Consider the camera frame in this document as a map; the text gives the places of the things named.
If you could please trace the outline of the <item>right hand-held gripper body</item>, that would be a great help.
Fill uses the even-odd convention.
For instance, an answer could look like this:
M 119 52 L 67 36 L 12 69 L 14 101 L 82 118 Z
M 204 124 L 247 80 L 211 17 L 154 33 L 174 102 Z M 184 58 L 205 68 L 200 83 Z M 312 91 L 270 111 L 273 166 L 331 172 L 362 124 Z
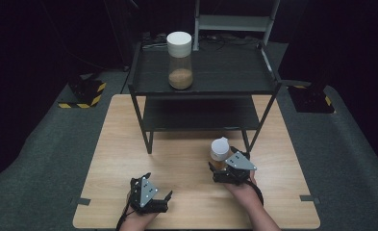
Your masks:
M 213 173 L 213 180 L 216 183 L 239 185 L 248 180 L 251 170 L 257 167 L 250 162 L 249 157 L 242 152 L 237 152 L 225 160 L 226 166 L 217 169 Z

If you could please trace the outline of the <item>person's left hand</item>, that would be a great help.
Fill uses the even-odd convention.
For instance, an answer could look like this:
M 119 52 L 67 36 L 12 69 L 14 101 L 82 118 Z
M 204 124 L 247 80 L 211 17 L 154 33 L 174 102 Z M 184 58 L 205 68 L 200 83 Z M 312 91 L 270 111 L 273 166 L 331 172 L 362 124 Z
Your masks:
M 158 216 L 158 213 L 139 215 L 135 210 L 128 206 L 123 211 L 116 231 L 145 231 L 146 227 Z

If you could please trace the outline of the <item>person's right hand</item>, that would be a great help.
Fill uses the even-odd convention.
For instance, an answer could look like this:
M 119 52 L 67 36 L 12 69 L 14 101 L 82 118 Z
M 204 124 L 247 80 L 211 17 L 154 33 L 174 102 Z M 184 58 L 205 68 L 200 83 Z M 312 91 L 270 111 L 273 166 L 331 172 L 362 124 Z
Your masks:
M 246 183 L 240 185 L 224 184 L 238 204 L 247 212 L 254 213 L 263 209 L 263 204 L 254 189 L 257 185 L 255 172 L 251 171 Z

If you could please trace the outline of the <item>tall jar with white lid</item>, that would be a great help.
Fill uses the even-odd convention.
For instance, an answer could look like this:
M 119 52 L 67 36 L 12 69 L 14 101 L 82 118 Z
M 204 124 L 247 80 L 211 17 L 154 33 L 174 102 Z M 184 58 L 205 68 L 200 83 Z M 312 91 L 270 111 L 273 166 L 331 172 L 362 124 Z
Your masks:
M 193 82 L 191 35 L 186 32 L 173 32 L 166 37 L 166 42 L 169 54 L 169 85 L 176 90 L 187 89 Z

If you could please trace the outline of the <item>grey metal stand frame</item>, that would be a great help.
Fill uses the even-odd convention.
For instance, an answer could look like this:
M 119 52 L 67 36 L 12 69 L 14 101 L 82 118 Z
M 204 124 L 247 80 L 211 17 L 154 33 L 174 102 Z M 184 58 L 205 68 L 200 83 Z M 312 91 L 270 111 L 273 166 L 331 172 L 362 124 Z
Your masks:
M 238 16 L 201 14 L 200 0 L 195 0 L 192 50 L 199 50 L 199 32 L 204 30 L 263 32 L 263 43 L 267 44 L 280 2 L 281 0 L 273 0 L 269 16 Z

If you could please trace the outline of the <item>white spout lid jar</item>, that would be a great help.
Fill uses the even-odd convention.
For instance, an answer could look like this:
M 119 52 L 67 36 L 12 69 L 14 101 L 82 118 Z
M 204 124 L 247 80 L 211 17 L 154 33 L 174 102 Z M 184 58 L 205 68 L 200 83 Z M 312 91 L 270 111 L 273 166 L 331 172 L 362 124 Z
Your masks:
M 225 160 L 228 158 L 230 152 L 230 145 L 225 137 L 221 137 L 212 141 L 211 143 L 211 164 L 215 169 L 223 169 L 225 167 Z

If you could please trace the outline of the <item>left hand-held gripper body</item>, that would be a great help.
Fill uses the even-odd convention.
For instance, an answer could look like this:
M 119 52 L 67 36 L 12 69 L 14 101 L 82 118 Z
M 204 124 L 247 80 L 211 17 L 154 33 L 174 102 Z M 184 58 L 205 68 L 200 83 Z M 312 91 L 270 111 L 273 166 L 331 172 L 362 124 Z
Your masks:
M 166 213 L 168 202 L 155 199 L 159 191 L 149 179 L 132 178 L 130 181 L 129 205 L 140 215 L 151 213 Z

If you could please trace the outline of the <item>grey tape strip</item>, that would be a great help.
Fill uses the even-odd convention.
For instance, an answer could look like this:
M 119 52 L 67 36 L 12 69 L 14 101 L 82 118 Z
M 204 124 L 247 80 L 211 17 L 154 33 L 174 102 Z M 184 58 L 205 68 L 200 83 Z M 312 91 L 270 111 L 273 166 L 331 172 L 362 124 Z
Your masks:
M 318 204 L 320 204 L 321 202 L 320 202 L 320 199 L 318 198 L 318 197 L 314 197 L 314 196 L 312 196 L 312 195 L 299 195 L 299 197 L 300 197 L 300 200 L 301 201 L 311 201 L 311 202 L 313 202 L 315 205 L 318 205 Z
M 72 197 L 70 199 L 71 205 L 85 205 L 88 206 L 90 203 L 90 199 L 88 198 L 82 198 L 82 197 Z

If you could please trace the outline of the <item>black base with hazard stripes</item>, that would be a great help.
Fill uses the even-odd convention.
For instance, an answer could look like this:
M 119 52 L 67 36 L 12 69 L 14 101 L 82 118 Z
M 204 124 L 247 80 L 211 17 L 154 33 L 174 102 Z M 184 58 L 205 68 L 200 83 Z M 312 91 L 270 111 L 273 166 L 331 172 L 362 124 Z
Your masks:
M 78 77 L 77 80 L 69 82 L 69 88 L 74 94 L 76 101 L 63 101 L 58 103 L 58 107 L 62 109 L 88 109 L 95 107 L 101 99 L 103 90 L 106 84 L 100 80 L 91 80 L 90 78 L 82 79 Z
M 298 113 L 332 114 L 335 111 L 323 86 L 288 86 L 288 92 Z

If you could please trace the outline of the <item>black two-tier shelf rack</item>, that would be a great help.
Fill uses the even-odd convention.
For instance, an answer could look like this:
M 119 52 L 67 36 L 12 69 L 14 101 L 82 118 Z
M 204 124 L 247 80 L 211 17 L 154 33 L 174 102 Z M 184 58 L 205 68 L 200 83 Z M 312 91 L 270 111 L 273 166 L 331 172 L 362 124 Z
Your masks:
M 251 151 L 281 87 L 266 47 L 195 51 L 193 83 L 186 90 L 168 84 L 168 53 L 138 47 L 128 81 L 148 153 L 156 132 L 240 131 Z

